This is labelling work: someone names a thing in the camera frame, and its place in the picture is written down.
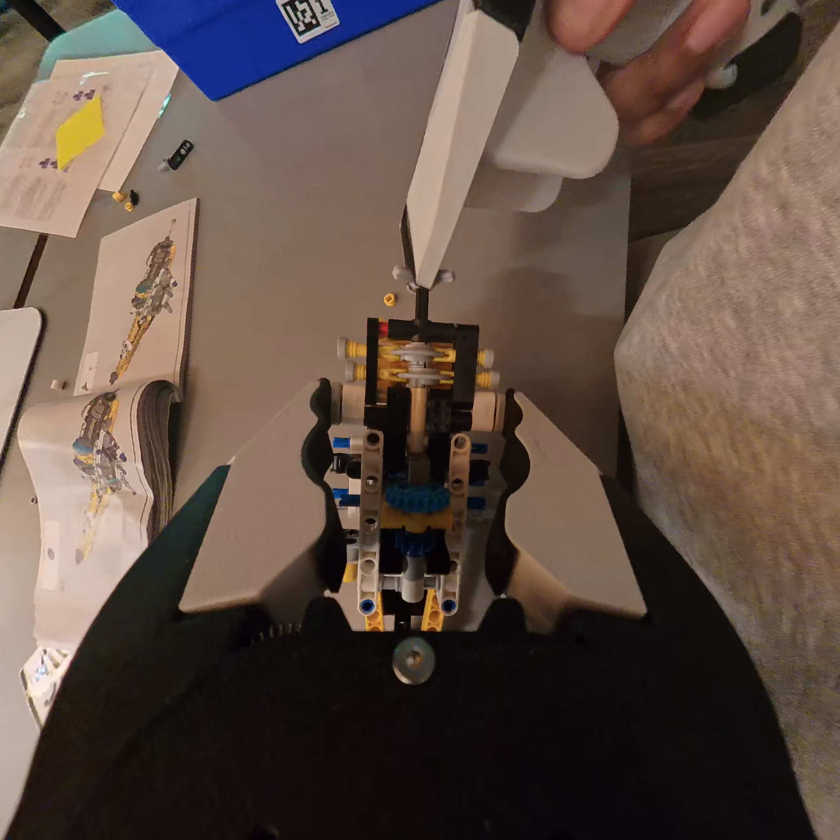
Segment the person's right hand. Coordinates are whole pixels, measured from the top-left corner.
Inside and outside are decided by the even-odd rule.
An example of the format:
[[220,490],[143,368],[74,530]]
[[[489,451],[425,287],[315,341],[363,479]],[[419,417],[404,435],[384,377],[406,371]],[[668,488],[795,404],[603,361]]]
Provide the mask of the person's right hand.
[[[634,1],[552,1],[544,6],[554,41],[590,53],[639,5]],[[663,140],[695,107],[712,71],[738,46],[750,1],[695,1],[651,45],[624,65],[601,64],[597,78],[627,145]]]

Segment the white paper sheet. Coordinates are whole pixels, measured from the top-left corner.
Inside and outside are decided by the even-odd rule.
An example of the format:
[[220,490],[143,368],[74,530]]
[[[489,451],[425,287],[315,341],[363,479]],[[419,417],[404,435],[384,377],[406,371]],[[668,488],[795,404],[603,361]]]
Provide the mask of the white paper sheet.
[[178,67],[163,51],[85,59],[60,59],[50,81],[76,95],[101,100],[103,138],[92,151],[107,157],[98,189],[120,192],[169,100]]

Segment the thick open instruction booklet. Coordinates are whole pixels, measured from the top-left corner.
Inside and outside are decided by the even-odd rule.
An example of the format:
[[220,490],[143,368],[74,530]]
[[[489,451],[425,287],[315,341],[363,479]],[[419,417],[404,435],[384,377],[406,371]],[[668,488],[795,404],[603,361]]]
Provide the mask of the thick open instruction booklet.
[[109,386],[23,415],[17,440],[38,502],[36,650],[21,669],[44,727],[82,639],[174,511],[169,381]]

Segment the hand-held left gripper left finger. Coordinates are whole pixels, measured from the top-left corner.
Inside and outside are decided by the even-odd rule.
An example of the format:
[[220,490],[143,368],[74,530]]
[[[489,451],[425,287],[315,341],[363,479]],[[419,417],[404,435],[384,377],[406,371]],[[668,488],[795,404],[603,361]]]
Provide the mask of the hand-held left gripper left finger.
[[328,379],[308,383],[231,459],[183,613],[259,606],[274,623],[301,623],[340,588],[345,537],[325,481],[332,397]]

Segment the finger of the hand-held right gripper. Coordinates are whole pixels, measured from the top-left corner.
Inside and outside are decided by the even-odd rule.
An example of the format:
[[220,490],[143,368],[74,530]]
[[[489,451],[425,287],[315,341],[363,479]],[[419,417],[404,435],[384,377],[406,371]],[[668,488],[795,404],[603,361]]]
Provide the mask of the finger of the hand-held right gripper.
[[515,31],[483,9],[458,10],[402,223],[416,291],[438,283],[519,46]]

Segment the small grey lego connector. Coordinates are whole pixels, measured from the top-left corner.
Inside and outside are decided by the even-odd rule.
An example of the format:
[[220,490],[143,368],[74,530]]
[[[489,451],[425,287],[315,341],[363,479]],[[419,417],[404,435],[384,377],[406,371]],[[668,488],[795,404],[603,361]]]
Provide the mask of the small grey lego connector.
[[439,286],[451,285],[455,282],[455,273],[449,269],[440,269],[429,286],[418,285],[414,273],[406,266],[395,266],[392,271],[394,281],[402,282],[411,293],[417,293],[421,288],[429,291]]

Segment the yellow black lego assembly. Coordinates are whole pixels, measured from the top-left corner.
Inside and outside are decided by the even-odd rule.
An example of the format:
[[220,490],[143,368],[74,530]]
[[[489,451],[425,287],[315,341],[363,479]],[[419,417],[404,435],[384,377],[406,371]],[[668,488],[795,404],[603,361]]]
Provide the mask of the yellow black lego assembly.
[[487,511],[487,437],[505,396],[480,329],[429,315],[369,318],[362,341],[341,338],[344,381],[332,387],[332,490],[348,559],[341,593],[360,628],[440,632],[459,613],[469,528]]

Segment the blue plastic bin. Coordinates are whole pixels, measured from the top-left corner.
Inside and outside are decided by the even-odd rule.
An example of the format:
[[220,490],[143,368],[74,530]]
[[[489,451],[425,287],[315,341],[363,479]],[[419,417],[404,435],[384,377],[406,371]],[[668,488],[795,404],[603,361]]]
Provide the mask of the blue plastic bin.
[[439,5],[433,1],[117,1],[115,7],[221,101]]

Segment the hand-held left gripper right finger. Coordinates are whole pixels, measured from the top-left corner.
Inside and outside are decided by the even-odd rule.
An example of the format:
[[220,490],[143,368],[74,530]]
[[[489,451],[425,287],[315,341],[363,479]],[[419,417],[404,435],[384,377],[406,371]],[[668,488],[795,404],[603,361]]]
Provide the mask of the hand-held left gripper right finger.
[[526,627],[551,634],[573,614],[639,621],[643,593],[601,471],[521,392],[506,394],[500,473],[485,575]]

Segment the leaflet with yellow diamond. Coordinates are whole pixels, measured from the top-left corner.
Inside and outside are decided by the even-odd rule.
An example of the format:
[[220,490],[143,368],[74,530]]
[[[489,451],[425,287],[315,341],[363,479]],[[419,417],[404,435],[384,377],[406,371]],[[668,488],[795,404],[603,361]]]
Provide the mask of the leaflet with yellow diamond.
[[73,238],[149,85],[156,53],[58,61],[1,149],[1,224]]

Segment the thin closed instruction booklet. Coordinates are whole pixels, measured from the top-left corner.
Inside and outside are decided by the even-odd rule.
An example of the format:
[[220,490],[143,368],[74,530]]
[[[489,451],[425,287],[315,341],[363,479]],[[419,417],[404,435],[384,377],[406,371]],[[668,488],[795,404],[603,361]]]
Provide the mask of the thin closed instruction booklet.
[[194,197],[101,239],[74,396],[182,390],[198,209]]

